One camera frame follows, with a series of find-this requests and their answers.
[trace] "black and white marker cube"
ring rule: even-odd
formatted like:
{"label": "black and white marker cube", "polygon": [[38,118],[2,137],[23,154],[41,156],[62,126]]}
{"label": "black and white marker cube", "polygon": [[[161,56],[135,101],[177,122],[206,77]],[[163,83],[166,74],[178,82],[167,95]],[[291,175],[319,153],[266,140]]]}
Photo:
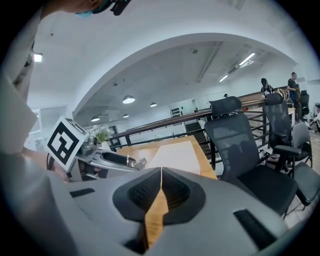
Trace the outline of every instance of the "black and white marker cube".
{"label": "black and white marker cube", "polygon": [[75,121],[61,116],[55,123],[46,147],[54,160],[68,172],[88,133]]}

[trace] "potted plant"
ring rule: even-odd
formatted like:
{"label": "potted plant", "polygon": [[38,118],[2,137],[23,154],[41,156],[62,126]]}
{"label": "potted plant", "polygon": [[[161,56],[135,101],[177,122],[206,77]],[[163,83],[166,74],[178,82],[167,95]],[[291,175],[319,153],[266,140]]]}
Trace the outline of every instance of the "potted plant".
{"label": "potted plant", "polygon": [[107,140],[112,137],[114,131],[109,129],[109,126],[107,124],[95,125],[93,126],[93,128],[88,130],[88,133],[90,134],[90,136],[96,137],[98,143],[101,144],[102,149],[110,151]]}

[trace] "white vase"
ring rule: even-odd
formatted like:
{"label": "white vase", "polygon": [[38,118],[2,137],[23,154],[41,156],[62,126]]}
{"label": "white vase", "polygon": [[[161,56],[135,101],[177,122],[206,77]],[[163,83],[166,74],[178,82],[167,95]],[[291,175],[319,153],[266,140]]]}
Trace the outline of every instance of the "white vase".
{"label": "white vase", "polygon": [[110,149],[110,147],[109,147],[109,145],[108,145],[108,142],[106,142],[106,141],[104,141],[104,142],[101,143],[101,148],[102,148],[103,150],[111,151],[111,149]]}

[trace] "chair headrest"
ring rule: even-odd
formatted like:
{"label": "chair headrest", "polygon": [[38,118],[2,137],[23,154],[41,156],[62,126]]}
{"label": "chair headrest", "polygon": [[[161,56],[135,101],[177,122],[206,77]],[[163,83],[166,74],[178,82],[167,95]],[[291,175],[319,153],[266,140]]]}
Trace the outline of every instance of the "chair headrest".
{"label": "chair headrest", "polygon": [[209,101],[213,116],[228,114],[241,108],[242,102],[235,96]]}
{"label": "chair headrest", "polygon": [[266,95],[264,103],[266,105],[277,105],[284,101],[284,97],[280,93],[271,93]]}

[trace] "staircase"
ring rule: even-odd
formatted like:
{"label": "staircase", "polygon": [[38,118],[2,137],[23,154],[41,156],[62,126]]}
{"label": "staircase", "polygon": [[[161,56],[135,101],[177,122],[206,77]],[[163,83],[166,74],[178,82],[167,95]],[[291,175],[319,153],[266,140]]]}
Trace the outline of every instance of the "staircase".
{"label": "staircase", "polygon": [[[193,122],[190,124],[186,124],[185,130],[187,132],[201,130],[201,126],[198,122]],[[193,136],[195,137],[195,139],[198,143],[207,141],[203,132],[197,132],[197,133],[193,134]],[[211,159],[211,150],[210,150],[209,144],[202,144],[202,145],[200,145],[200,147],[202,148],[202,151],[205,154],[206,158],[208,160],[210,160]]]}

